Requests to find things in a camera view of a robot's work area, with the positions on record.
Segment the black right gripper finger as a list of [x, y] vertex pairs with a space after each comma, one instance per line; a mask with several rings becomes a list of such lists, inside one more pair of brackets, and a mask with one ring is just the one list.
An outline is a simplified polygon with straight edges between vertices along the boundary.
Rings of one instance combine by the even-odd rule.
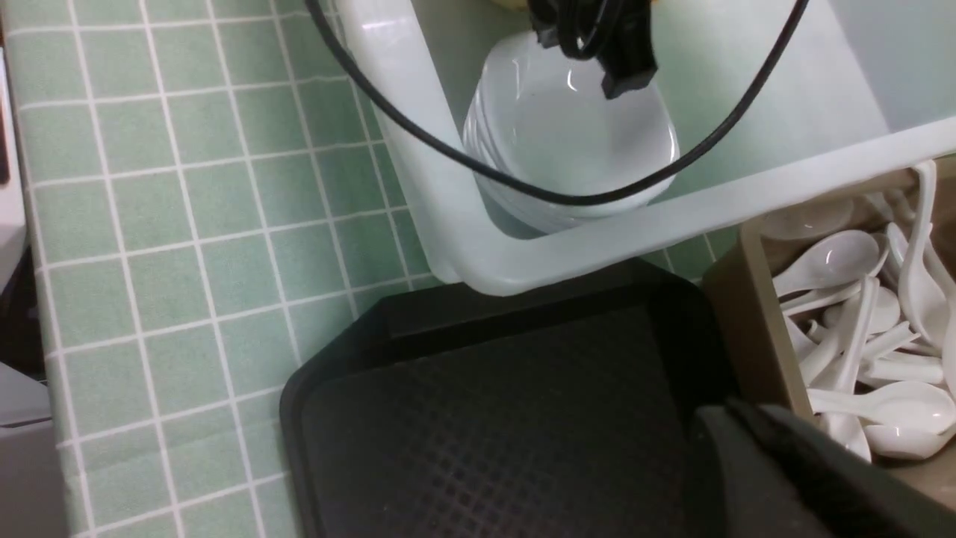
[[686, 451], [691, 537], [952, 537], [954, 511], [781, 406], [700, 406]]

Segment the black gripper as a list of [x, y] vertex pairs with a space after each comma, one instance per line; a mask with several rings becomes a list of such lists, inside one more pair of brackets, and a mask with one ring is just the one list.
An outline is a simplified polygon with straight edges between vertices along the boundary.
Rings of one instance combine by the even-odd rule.
[[650, 42], [649, 1], [528, 1], [530, 23], [544, 48], [571, 59], [596, 58], [601, 89], [612, 101], [653, 81], [658, 62]]

